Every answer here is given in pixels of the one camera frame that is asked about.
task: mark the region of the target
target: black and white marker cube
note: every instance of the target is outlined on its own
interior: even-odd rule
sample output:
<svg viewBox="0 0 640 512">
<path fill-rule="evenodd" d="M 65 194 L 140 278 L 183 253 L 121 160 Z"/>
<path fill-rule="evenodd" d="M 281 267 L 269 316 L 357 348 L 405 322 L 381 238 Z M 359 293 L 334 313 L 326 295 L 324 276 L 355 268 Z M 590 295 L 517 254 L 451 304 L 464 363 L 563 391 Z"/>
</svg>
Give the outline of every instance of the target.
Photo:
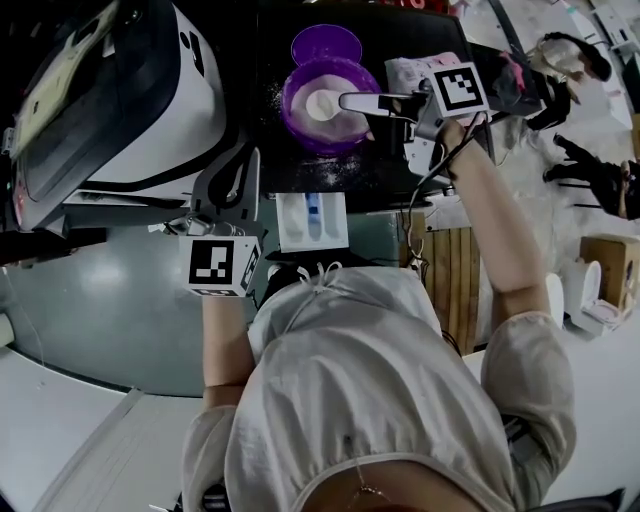
<svg viewBox="0 0 640 512">
<path fill-rule="evenodd" d="M 473 62 L 434 68 L 429 81 L 443 117 L 489 110 L 487 96 Z"/>
<path fill-rule="evenodd" d="M 260 254 L 255 236 L 181 236 L 184 286 L 197 295 L 244 297 Z"/>
</svg>

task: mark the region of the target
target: sleeve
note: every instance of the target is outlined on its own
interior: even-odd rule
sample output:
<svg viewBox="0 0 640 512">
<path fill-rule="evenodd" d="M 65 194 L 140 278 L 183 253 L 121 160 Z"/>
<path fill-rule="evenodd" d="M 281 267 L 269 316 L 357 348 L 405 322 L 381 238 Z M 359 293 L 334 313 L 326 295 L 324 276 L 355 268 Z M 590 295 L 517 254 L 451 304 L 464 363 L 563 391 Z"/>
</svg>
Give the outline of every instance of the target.
<svg viewBox="0 0 640 512">
<path fill-rule="evenodd" d="M 214 407 L 198 415 L 189 426 L 182 450 L 182 506 L 201 510 L 202 496 L 224 476 L 235 406 Z"/>
<path fill-rule="evenodd" d="M 518 509 L 539 506 L 576 444 L 573 377 L 561 331 L 545 313 L 504 322 L 482 364 L 482 386 L 504 417 L 523 424 L 509 448 Z"/>
</svg>

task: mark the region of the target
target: black tabletop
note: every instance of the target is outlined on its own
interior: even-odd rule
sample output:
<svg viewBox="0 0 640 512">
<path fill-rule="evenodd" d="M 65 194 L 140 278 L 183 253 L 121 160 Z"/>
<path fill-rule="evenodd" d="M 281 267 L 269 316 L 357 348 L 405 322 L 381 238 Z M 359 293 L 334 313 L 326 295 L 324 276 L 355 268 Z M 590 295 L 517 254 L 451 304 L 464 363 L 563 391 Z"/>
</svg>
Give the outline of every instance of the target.
<svg viewBox="0 0 640 512">
<path fill-rule="evenodd" d="M 361 41 L 360 64 L 388 91 L 384 62 L 454 52 L 462 62 L 471 51 L 457 18 L 376 4 L 303 4 L 258 14 L 254 131 L 262 155 L 263 192 L 353 192 L 382 198 L 411 193 L 419 177 L 401 155 L 389 158 L 379 142 L 362 142 L 348 154 L 324 158 L 306 151 L 280 119 L 280 90 L 296 68 L 291 43 L 319 23 L 340 25 Z M 487 144 L 486 134 L 480 142 Z"/>
</svg>

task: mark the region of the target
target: floor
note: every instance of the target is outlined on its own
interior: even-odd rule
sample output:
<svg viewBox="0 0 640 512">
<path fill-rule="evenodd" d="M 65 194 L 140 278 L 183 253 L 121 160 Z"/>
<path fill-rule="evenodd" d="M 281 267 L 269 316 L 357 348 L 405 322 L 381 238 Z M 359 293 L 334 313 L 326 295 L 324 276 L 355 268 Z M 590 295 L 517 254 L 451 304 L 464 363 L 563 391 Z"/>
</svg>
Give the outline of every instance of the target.
<svg viewBox="0 0 640 512">
<path fill-rule="evenodd" d="M 261 203 L 277 249 L 275 204 Z M 397 257 L 390 215 L 349 219 L 354 253 Z M 269 264 L 254 284 L 264 293 Z M 201 299 L 182 288 L 175 237 L 146 227 L 114 229 L 108 242 L 30 269 L 0 275 L 0 311 L 8 312 L 17 348 L 58 368 L 118 386 L 175 396 L 202 395 Z M 247 319 L 255 308 L 246 299 Z"/>
<path fill-rule="evenodd" d="M 483 3 L 479 0 L 467 9 L 464 29 L 479 43 L 501 47 L 501 32 Z M 535 26 L 535 13 L 549 4 L 545 0 L 503 0 L 503 4 L 526 50 L 525 43 L 532 44 L 540 28 Z M 581 0 L 576 4 L 586 9 Z M 598 134 L 588 128 L 563 126 L 558 131 L 602 160 L 619 163 L 632 157 L 629 133 Z M 542 172 L 562 160 L 551 140 L 554 133 L 528 133 L 519 121 L 499 123 L 493 132 L 499 172 L 532 225 L 549 272 L 557 272 L 578 255 L 584 234 L 640 235 L 637 223 L 573 208 L 575 202 L 593 202 L 589 191 L 542 182 Z M 434 229 L 469 225 L 456 198 L 436 201 L 425 216 Z M 272 202 L 261 205 L 261 218 L 270 229 L 265 240 L 268 253 L 277 248 Z M 350 217 L 349 233 L 356 254 L 395 258 L 392 216 Z M 0 311 L 8 311 L 17 347 L 47 364 L 149 393 L 199 396 L 200 301 L 180 286 L 177 250 L 174 238 L 148 233 L 144 227 L 113 230 L 102 246 L 31 269 L 7 269 L 0 276 Z M 267 267 L 261 262 L 256 274 L 258 298 L 264 292 Z M 490 306 L 491 290 L 483 273 L 479 340 L 490 332 Z M 250 320 L 255 310 L 248 300 L 247 311 Z"/>
</svg>

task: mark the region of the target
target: person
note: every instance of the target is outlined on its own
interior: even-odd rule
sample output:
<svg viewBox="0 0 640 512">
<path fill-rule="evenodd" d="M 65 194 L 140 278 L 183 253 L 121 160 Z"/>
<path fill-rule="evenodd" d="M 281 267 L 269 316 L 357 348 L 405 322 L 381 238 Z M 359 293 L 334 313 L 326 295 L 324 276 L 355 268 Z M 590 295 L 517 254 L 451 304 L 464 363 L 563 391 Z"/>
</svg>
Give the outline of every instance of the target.
<svg viewBox="0 0 640 512">
<path fill-rule="evenodd" d="M 640 218 L 640 165 L 632 161 L 625 161 L 622 165 L 603 163 L 586 149 L 558 134 L 553 142 L 563 148 L 568 160 L 574 163 L 554 165 L 544 173 L 545 182 L 564 179 L 586 181 L 605 212 L 623 219 Z"/>
<path fill-rule="evenodd" d="M 449 122 L 443 142 L 451 151 L 463 137 Z M 206 297 L 204 411 L 182 463 L 187 512 L 540 504 L 576 442 L 541 256 L 475 141 L 449 170 L 494 290 L 481 384 L 409 270 L 321 267 L 271 296 L 248 332 L 242 299 Z"/>
</svg>

